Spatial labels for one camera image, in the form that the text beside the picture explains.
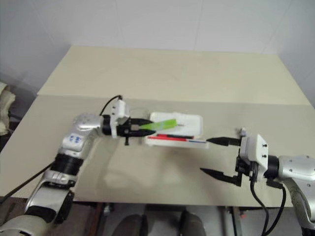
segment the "white table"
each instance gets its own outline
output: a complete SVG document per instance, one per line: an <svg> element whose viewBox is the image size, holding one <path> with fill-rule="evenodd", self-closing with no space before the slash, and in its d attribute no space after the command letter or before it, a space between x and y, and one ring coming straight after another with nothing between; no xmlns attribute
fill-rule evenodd
<svg viewBox="0 0 315 236"><path fill-rule="evenodd" d="M235 129L246 127L267 140L270 154L315 157L315 111L275 55L72 47L0 154L0 195L55 158L77 114L99 113L116 94L124 95L132 117L199 114L204 138L236 137ZM140 139L125 147L122 139L103 137L81 168L76 199L257 206L247 177L240 188L199 170L233 175L237 151L148 147ZM16 196L28 197L35 185ZM256 191L267 206L280 205L281 191L264 183Z"/></svg>

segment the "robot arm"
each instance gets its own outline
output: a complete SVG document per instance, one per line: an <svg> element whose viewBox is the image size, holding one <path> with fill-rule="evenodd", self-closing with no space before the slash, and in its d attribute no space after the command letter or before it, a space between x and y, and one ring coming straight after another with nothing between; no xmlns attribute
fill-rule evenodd
<svg viewBox="0 0 315 236"><path fill-rule="evenodd" d="M208 141L240 146L235 167L238 175L229 177L223 172L201 168L203 172L237 186L241 186L243 174L255 182L267 178L269 186L279 185L274 179L282 182L290 192L303 236L315 236L315 159L309 156L270 156L268 145L260 135L240 139L220 137Z"/></svg>
<svg viewBox="0 0 315 236"><path fill-rule="evenodd" d="M100 135L143 137L154 131L139 129L139 125L151 121L130 118L128 107L119 99L111 115L80 114L58 150L55 162L47 169L29 197L25 214L15 217L0 227L0 235L43 236L51 225L62 223L70 212L74 187L80 167L89 155L94 140Z"/></svg>
<svg viewBox="0 0 315 236"><path fill-rule="evenodd" d="M290 192L303 235L315 235L315 159L280 156L277 178Z"/></svg>

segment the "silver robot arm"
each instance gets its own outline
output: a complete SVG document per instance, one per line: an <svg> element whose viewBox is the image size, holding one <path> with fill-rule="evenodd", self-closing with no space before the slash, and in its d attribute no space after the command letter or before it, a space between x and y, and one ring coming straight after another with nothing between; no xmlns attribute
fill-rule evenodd
<svg viewBox="0 0 315 236"><path fill-rule="evenodd" d="M51 225L61 223L68 216L74 197L70 190L88 156L96 137L102 133L103 117L81 114L73 121L64 137L54 164L46 170L27 201L25 214L0 227L0 235L31 236L47 234Z"/></svg>
<svg viewBox="0 0 315 236"><path fill-rule="evenodd" d="M251 181L267 178L267 185L279 188L279 183L287 186L303 236L315 236L315 159L309 156L268 155L268 144L260 135L240 139L219 137L208 142L228 146L239 146L235 171L237 176L229 177L223 172L204 169L208 175L237 186L242 184L242 175Z"/></svg>
<svg viewBox="0 0 315 236"><path fill-rule="evenodd" d="M304 236L315 236L315 159L280 156L278 179L288 188Z"/></svg>

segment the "green object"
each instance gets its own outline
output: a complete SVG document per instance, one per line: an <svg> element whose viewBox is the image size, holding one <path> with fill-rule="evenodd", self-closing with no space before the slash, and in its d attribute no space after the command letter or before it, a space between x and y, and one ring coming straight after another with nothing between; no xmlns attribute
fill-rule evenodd
<svg viewBox="0 0 315 236"><path fill-rule="evenodd" d="M176 119L168 119L161 122L155 122L150 124L143 124L140 129L150 129L155 131L171 129L177 126Z"/></svg>

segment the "floor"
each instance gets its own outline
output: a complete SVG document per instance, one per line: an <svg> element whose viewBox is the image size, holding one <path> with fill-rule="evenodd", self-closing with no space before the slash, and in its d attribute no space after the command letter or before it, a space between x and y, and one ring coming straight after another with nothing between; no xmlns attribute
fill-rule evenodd
<svg viewBox="0 0 315 236"><path fill-rule="evenodd" d="M204 223L207 236L234 236L231 214L222 207L187 206L187 210L198 215ZM109 214L102 236L111 236L115 227L127 215L143 214L143 204L115 204L115 210ZM270 209L270 221L273 221L278 209ZM149 236L176 236L180 212L147 211ZM243 236L259 236L263 227L262 210L246 211L241 219ZM298 236L301 229L293 208L285 208L277 227L270 236Z"/></svg>

